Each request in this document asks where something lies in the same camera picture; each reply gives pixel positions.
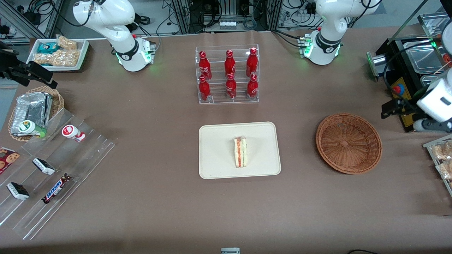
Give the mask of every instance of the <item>coca-cola bottle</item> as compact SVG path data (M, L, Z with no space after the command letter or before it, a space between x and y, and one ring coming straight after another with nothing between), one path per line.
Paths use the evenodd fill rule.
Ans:
M203 101L210 101L212 99L212 95L210 94L210 86L206 81L205 76L199 77L199 92L201 93L201 99Z
M212 79L212 71L210 70L210 62L206 57L206 52L201 51L199 53L199 70L201 75L204 75L208 80Z
M256 99L259 84L257 83L257 75L251 74L248 87L246 89L246 97L250 100Z
M235 82L234 73L228 73L226 81L226 97L228 99L235 99L237 95L237 83Z
M234 57L232 56L232 50L228 49L226 51L226 61L225 61L225 72L226 75L228 75L229 73L234 73L235 74L235 60Z
M246 60L246 76L249 77L251 74L256 73L257 70L257 48L252 47L250 49L250 55L248 56L248 60Z

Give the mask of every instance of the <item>clear acrylic bottle rack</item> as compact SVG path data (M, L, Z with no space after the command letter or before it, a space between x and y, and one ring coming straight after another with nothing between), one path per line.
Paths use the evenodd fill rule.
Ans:
M210 46L210 47L196 47L195 52L195 69L198 90L199 104L218 104L218 103L257 103L259 102L259 90L254 100L246 97L246 89L250 78L246 76L246 60L250 55L250 49L257 48L257 58L259 59L259 45L236 45L236 46ZM224 62L226 60L226 51L230 49L234 53L235 59L235 81L237 83L237 96L235 99L228 99L226 97L226 74ZM199 92L199 77L201 71L199 69L199 52L205 51L207 59L210 61L212 70L212 79L209 81L210 93L212 99L210 101L203 101L201 93ZM257 82L260 86L260 59L257 64L256 75Z
M86 138L76 142L64 137L61 130L67 124L76 126ZM16 170L0 175L0 225L14 227L23 240L32 239L113 147L110 140L82 120L64 108L60 110L49 121L45 138L33 137L22 146L30 157ZM56 172L44 174L33 164L34 158L45 160ZM72 179L48 204L44 204L41 198L64 173ZM30 197L26 200L14 198L6 187L10 182L23 185Z

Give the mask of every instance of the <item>brown wicker basket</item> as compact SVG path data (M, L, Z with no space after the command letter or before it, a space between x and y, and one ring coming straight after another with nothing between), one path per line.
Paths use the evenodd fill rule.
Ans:
M364 118L339 113L325 118L317 128L317 149L335 170L346 174L363 174L381 159L381 139Z
M50 109L51 110L50 118L54 117L58 113L58 111L60 111L60 109L64 108L64 99L63 99L63 97L61 97L61 95L58 93L57 90L52 89L48 86L40 86L40 87L31 89L30 91L26 92L26 94L35 93L35 92L46 92L52 96L52 107ZM16 109L14 108L13 113L11 114L11 117L9 118L9 122L8 122L9 134L11 135L12 138L14 138L17 141L27 142L31 139L32 136L13 136L11 134L11 125L13 124L15 111L16 111Z

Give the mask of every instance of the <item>chocolate bar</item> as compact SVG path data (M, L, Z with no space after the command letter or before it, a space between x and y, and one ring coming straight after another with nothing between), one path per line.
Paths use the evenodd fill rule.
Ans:
M64 173L61 179L58 180L58 182L52 187L52 189L50 189L47 195L41 199L42 201L44 201L44 204L48 204L52 200L52 198L54 198L61 191L61 189L63 189L63 187L71 178L72 177L70 177L68 174Z
M13 195L13 197L17 199L25 200L30 197L27 190L21 184L11 182L7 184L6 187L8 188L9 192L11 192L11 195Z
M33 164L44 174L51 175L55 172L55 169L50 166L45 160L42 160L40 158L34 158Z

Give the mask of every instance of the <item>table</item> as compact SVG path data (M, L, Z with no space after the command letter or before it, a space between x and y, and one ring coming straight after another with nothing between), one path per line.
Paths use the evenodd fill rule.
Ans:
M395 31L350 29L328 66L300 59L272 33L165 37L155 64L137 73L117 63L106 40L90 41L87 70L54 79L66 108L116 146L35 239L0 228L0 252L450 253L451 198L422 147L443 135L404 133L398 117L380 119L390 97L374 82L366 52ZM254 43L260 102L199 105L195 47ZM338 112L366 118L381 135L382 160L367 174L338 173L316 150L317 125ZM199 177L201 126L263 121L277 128L279 175ZM6 127L0 137L3 146L22 145Z

